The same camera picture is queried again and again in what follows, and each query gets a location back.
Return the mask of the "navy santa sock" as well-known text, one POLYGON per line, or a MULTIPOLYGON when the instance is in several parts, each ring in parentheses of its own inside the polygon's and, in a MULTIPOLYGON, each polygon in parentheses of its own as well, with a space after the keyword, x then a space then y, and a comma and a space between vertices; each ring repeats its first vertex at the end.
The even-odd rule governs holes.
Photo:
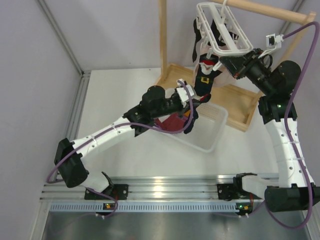
POLYGON ((199 114, 197 112, 197 107, 199 107, 203 103, 207 103, 211 99, 211 94, 205 94, 199 99, 192 99, 192 105, 193 105, 193 113, 191 113, 190 105, 186 105, 186 110, 184 111, 183 115, 187 116, 187 120, 183 124, 184 134, 188 134, 192 131, 194 127, 195 121, 199 118, 199 114))
POLYGON ((202 97, 211 93, 214 79, 222 73, 220 70, 213 69, 218 61, 219 57, 214 54, 209 58, 206 54, 200 56, 194 83, 194 90, 198 96, 202 97))

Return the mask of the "white plastic clip hanger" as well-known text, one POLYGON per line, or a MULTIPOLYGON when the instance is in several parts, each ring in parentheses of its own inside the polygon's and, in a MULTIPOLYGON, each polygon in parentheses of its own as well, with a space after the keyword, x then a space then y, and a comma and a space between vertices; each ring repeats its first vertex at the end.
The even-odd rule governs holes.
POLYGON ((197 26, 200 30, 203 47, 210 46, 206 57, 211 55, 243 56, 253 49, 253 45, 242 30, 231 9, 224 0, 222 4, 214 2, 201 2, 196 5, 197 26), (212 21, 216 23, 218 30, 224 38, 226 46, 220 47, 211 30, 212 21), (234 43, 229 32, 239 36, 238 42, 234 43))

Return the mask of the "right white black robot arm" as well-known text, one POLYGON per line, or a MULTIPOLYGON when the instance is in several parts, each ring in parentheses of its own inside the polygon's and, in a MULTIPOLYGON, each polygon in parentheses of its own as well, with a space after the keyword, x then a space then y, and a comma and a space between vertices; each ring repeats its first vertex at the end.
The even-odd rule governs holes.
POLYGON ((222 56, 219 61, 235 79, 248 78, 263 96, 258 111, 271 138, 278 167, 278 183, 240 173, 233 179, 233 192, 238 198, 250 193, 265 200, 273 212, 307 210, 320 201, 320 188, 314 183, 305 163, 298 136, 297 112, 290 103, 291 94, 301 75, 300 66, 291 60, 271 70, 265 65, 262 50, 253 49, 242 56, 222 56))

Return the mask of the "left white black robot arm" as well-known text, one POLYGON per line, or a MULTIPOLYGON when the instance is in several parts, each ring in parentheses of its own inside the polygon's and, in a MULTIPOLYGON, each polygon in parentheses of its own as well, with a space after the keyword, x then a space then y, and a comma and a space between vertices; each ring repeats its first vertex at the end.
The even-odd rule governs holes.
POLYGON ((58 143, 54 164, 66 187, 82 186, 107 199, 113 194, 114 184, 105 172, 90 169, 95 154, 124 140, 138 137, 148 130, 165 134, 188 134, 199 117, 197 107, 207 103, 211 94, 199 97, 196 96, 194 88, 182 79, 178 80, 177 84, 170 97, 166 97, 163 87, 153 85, 142 95, 138 105, 112 124, 83 138, 61 140, 58 143), (159 119, 171 115, 180 118, 187 115, 187 119, 181 128, 168 130, 159 119))

